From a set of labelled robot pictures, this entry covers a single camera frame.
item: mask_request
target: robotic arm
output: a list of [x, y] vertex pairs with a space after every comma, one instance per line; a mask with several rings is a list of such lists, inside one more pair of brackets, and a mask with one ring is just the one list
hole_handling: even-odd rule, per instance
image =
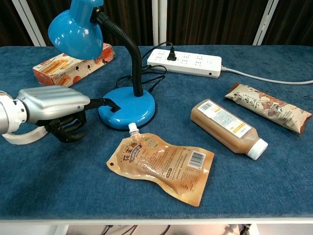
[[120, 109], [110, 99], [90, 99], [64, 86], [23, 89], [16, 99], [0, 92], [0, 134], [17, 131], [21, 123], [27, 122], [44, 126], [61, 142], [74, 142], [85, 136], [83, 132], [72, 134], [86, 124], [85, 110], [105, 105], [113, 113]]

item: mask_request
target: flexible gooseneck arm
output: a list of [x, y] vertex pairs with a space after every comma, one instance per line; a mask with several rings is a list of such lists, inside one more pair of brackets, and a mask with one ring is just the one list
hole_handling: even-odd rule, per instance
[[105, 32], [111, 33], [116, 37], [128, 50], [132, 58], [132, 77], [135, 96], [142, 96], [143, 90], [141, 86], [141, 53], [135, 41], [116, 23], [114, 23], [105, 13], [103, 7], [95, 7], [91, 15], [90, 21], [100, 25]]

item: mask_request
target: dark curtain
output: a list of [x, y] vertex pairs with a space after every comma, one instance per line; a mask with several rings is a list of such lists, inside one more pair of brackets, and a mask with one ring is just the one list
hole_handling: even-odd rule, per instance
[[0, 32], [0, 47], [33, 46], [27, 30], [10, 0], [1, 1]]
[[168, 0], [167, 40], [175, 45], [251, 45], [268, 0]]
[[264, 45], [313, 45], [313, 0], [279, 1]]
[[[71, 0], [27, 0], [47, 46], [51, 46], [47, 31], [52, 20], [69, 9]], [[138, 45], [153, 45], [151, 0], [105, 0], [107, 15], [121, 26]], [[120, 45], [104, 32], [104, 42]]]

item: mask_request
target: lamp shade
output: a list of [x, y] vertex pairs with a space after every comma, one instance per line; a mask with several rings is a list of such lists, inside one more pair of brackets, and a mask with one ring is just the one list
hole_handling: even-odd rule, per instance
[[61, 52], [81, 60], [91, 60], [102, 52], [103, 38], [99, 25], [91, 23], [95, 7], [103, 0], [72, 0], [70, 9], [50, 24], [48, 36]]

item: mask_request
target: power strip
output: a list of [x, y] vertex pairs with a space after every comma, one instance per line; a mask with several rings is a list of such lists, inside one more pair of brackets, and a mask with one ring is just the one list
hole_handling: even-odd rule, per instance
[[175, 51], [176, 60], [167, 60], [169, 50], [154, 49], [148, 58], [148, 65], [163, 65], [169, 72], [218, 78], [222, 58], [219, 56]]

